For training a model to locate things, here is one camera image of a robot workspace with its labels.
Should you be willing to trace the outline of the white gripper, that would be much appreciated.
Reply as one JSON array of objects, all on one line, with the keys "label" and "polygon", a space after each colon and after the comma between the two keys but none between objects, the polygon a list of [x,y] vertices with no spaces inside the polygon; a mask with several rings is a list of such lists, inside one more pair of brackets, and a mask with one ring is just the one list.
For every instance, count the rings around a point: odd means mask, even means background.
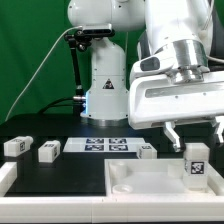
[{"label": "white gripper", "polygon": [[218,144],[224,143],[224,72],[204,74],[203,82],[173,85],[165,75],[147,76],[132,82],[128,103],[133,129],[163,126],[175,152],[186,147],[175,131],[177,125],[212,119]]}]

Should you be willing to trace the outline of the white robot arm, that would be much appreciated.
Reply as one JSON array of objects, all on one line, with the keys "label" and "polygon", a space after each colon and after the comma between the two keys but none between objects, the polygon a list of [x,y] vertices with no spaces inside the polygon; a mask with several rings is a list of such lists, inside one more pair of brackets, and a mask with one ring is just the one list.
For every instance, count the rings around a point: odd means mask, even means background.
[{"label": "white robot arm", "polygon": [[79,49],[92,49],[82,118],[160,127],[175,150],[180,124],[209,122],[224,142],[224,71],[208,66],[210,0],[70,0]]}]

